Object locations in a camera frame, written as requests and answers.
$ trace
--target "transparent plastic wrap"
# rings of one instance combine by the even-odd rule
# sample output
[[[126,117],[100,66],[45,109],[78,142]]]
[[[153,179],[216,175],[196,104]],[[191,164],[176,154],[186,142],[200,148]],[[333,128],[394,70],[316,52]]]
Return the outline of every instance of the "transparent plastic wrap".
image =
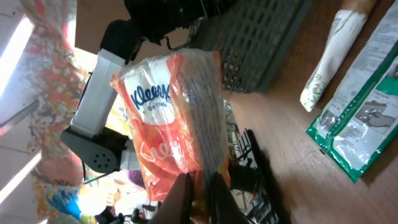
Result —
[[[219,53],[148,58],[123,68],[111,85],[126,104],[151,200],[163,200],[181,173],[221,172],[230,183]]]

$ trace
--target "brown cylinder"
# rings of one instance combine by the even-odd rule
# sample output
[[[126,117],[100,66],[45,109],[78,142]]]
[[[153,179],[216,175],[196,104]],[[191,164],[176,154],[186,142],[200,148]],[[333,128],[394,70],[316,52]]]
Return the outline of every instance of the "brown cylinder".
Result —
[[[345,0],[341,9],[369,15],[377,0]]]

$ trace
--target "rolled paper wrapper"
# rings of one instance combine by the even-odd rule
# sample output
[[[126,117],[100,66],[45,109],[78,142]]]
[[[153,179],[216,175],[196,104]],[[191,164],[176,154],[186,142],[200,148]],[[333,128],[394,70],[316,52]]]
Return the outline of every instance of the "rolled paper wrapper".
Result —
[[[335,16],[326,49],[301,94],[300,102],[310,112],[335,76],[372,11],[376,0],[346,0]]]

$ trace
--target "kleenex logo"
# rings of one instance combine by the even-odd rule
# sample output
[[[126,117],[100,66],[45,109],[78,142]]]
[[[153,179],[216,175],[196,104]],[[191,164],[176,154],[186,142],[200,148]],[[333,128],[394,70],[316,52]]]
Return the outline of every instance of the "kleenex logo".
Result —
[[[145,91],[142,89],[141,86],[137,86],[137,90],[134,90],[134,96],[131,96],[132,101],[137,107],[137,110],[140,110],[140,106],[144,105],[149,101],[152,101],[158,97],[166,99],[170,102],[170,85],[157,85],[152,86],[151,88],[146,89]]]

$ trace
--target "wooden table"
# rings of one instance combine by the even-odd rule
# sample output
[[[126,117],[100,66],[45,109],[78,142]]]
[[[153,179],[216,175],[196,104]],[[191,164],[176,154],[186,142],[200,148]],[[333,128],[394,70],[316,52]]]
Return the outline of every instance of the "wooden table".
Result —
[[[318,108],[308,113],[300,94],[322,56],[341,2],[315,1],[266,94],[233,93],[230,100],[240,130],[252,129],[269,156],[293,223],[398,223],[397,139],[354,184],[305,133],[393,0],[379,1]]]

